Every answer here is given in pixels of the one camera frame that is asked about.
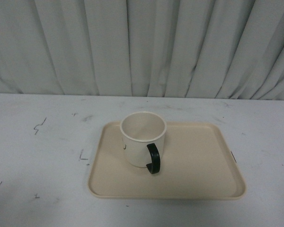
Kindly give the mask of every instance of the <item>mug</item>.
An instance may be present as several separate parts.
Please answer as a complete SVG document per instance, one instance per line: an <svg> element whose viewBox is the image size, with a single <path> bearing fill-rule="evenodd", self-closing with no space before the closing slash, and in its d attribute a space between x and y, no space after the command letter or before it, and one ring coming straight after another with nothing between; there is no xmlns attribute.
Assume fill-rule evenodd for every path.
<svg viewBox="0 0 284 227"><path fill-rule="evenodd" d="M120 123L123 149L129 163L147 167L151 174L160 171L166 121L152 112L136 112Z"/></svg>

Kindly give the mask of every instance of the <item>white curtain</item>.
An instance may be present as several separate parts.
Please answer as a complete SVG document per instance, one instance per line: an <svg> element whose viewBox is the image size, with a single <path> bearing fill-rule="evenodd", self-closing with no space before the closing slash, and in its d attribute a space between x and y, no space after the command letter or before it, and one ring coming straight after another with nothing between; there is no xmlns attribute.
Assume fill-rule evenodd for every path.
<svg viewBox="0 0 284 227"><path fill-rule="evenodd" d="M0 93L284 100L284 0L0 0Z"/></svg>

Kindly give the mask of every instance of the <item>mug rim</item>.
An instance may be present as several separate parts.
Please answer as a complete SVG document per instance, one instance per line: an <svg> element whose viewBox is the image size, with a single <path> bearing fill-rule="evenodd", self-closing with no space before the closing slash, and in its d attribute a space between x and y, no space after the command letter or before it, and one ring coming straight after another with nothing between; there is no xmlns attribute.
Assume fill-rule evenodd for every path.
<svg viewBox="0 0 284 227"><path fill-rule="evenodd" d="M134 115L134 114L141 114L141 113L155 115L155 116L159 117L159 118L163 121L163 123L164 123L164 130L163 130L163 132L162 132L159 136L157 136L157 137L155 137L155 138L152 138L152 139L150 139L150 140L139 140L139 139L135 139L135 138L133 138L133 137L130 137L129 135L127 135L127 134L124 132L124 130L123 130L123 128L122 128L122 124L123 124L124 120L127 119L128 117ZM122 133L125 137L127 137L128 139L133 140L133 141L136 141L136 142L152 142L152 141L155 141L155 140L159 139L160 137L162 137L162 136L166 133L166 130L167 130L167 123L166 123L166 121L165 121L160 115L158 115L158 114L156 114L156 113L154 113L154 112L149 112L149 111L138 111L138 112L131 113L131 114L127 115L127 116L126 116L123 120L121 120L121 122L120 122L120 131L121 131L121 133Z"/></svg>

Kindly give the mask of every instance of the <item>black handle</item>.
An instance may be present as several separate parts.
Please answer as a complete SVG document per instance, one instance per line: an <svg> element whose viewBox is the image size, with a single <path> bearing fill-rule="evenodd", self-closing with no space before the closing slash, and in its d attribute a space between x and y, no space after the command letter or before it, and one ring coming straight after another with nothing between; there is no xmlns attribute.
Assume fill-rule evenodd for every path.
<svg viewBox="0 0 284 227"><path fill-rule="evenodd" d="M147 164L146 167L151 174L156 174L160 171L160 155L158 149L154 143L148 144L147 148L151 155L151 163Z"/></svg>

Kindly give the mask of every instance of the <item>tray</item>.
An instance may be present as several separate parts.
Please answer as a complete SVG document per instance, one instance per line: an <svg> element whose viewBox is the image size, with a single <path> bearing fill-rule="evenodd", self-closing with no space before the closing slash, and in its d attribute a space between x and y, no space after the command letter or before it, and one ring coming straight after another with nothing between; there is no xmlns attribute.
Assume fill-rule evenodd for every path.
<svg viewBox="0 0 284 227"><path fill-rule="evenodd" d="M246 185L219 128L167 122L161 170L151 175L125 159L120 122L102 131L88 187L100 198L235 200Z"/></svg>

